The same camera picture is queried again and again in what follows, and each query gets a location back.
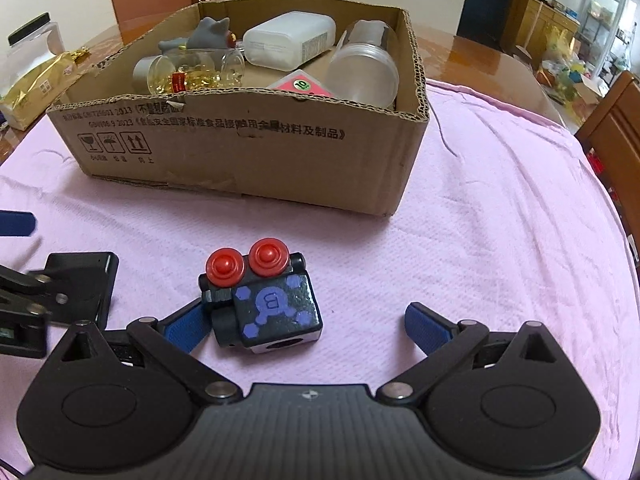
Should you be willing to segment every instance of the gold wrapped snack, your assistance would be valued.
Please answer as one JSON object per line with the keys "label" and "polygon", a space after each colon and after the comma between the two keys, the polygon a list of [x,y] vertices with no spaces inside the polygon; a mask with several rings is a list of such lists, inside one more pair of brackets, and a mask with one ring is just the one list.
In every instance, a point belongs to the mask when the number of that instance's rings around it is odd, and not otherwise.
{"label": "gold wrapped snack", "polygon": [[74,59],[76,64],[82,63],[84,58],[89,55],[89,48],[86,46],[81,46],[78,50],[74,50],[71,52],[71,57]]}
{"label": "gold wrapped snack", "polygon": [[0,100],[9,126],[25,130],[79,75],[74,56],[63,52],[22,76]]}

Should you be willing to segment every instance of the pink cloth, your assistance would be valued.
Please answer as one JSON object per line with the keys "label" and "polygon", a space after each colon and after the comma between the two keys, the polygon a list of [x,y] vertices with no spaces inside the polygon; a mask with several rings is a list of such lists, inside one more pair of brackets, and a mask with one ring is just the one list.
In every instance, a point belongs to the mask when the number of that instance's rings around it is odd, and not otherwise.
{"label": "pink cloth", "polygon": [[[423,358],[402,330],[411,301],[492,330],[541,320],[600,407],[589,471],[628,478],[639,437],[638,282],[607,193],[564,128],[464,88],[434,83],[429,96],[442,133],[432,118],[390,219],[91,179],[43,119],[0,167],[2,208],[38,219],[30,239],[0,238],[0,262],[27,270],[52,252],[114,251],[115,329],[196,298],[218,247],[246,253],[258,238],[281,238],[306,257],[324,332],[258,356],[210,336],[194,354],[245,390],[252,381],[377,388]],[[51,343],[61,335],[53,329]],[[0,458],[23,470],[15,411],[40,364],[0,356]]]}

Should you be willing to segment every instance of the cardboard box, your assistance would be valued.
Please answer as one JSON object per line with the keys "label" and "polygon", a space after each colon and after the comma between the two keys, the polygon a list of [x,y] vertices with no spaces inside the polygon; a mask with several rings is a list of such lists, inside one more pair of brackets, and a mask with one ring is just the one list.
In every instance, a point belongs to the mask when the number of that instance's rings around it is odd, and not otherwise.
{"label": "cardboard box", "polygon": [[[133,95],[131,74],[158,41],[187,37],[203,16],[239,37],[290,10],[332,16],[337,38],[358,19],[399,40],[395,111],[266,86],[285,73],[247,63],[243,88]],[[302,68],[322,80],[324,54]],[[428,121],[424,71],[408,14],[342,0],[212,0],[180,10],[83,75],[47,111],[91,176],[206,188],[374,215],[398,208]]]}
{"label": "cardboard box", "polygon": [[579,124],[583,124],[587,120],[604,97],[598,87],[599,81],[599,78],[598,81],[592,81],[583,75],[582,82],[574,85],[577,96],[571,102],[571,105]]}

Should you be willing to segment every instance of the gray toy figure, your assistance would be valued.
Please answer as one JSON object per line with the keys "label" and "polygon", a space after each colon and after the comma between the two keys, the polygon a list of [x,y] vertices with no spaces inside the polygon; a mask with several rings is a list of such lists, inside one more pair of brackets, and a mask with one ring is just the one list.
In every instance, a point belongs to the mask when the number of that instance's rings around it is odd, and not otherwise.
{"label": "gray toy figure", "polygon": [[229,18],[219,22],[206,16],[200,20],[198,27],[188,38],[160,41],[158,49],[162,54],[180,47],[191,48],[229,48]]}

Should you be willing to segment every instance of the wooden chair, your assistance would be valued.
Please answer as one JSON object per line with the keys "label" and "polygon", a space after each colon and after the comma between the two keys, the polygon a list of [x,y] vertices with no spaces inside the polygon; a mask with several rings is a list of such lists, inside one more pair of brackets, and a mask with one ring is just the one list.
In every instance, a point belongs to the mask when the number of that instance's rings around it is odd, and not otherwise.
{"label": "wooden chair", "polygon": [[640,246],[640,84],[631,72],[620,75],[576,137],[602,162],[599,177],[616,191],[626,234]]}

